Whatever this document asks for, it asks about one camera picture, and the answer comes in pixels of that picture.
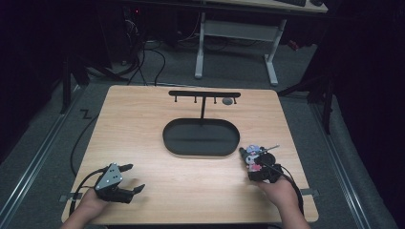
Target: desk leg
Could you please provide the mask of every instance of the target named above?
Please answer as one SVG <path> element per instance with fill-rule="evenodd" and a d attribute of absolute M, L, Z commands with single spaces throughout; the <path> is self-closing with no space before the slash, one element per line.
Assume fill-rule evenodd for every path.
<path fill-rule="evenodd" d="M 286 23 L 287 23 L 287 19 L 284 19 L 281 21 L 280 26 L 278 27 L 278 30 L 276 32 L 276 36 L 274 38 L 273 45 L 271 47 L 270 54 L 265 55 L 267 73 L 268 73 L 268 77 L 270 78 L 270 84 L 272 86 L 278 85 L 276 72 L 274 71 L 274 66 L 273 66 L 273 58 L 274 58 L 274 54 L 277 51 L 277 47 L 280 43 L 281 36 L 283 35 L 283 31 L 284 31 L 284 27 L 286 26 Z"/>
<path fill-rule="evenodd" d="M 197 63 L 196 63 L 196 78 L 203 77 L 203 37 L 204 37 L 204 26 L 205 26 L 205 12 L 202 12 L 202 22 L 200 24 L 200 46 L 199 52 L 197 53 Z"/>

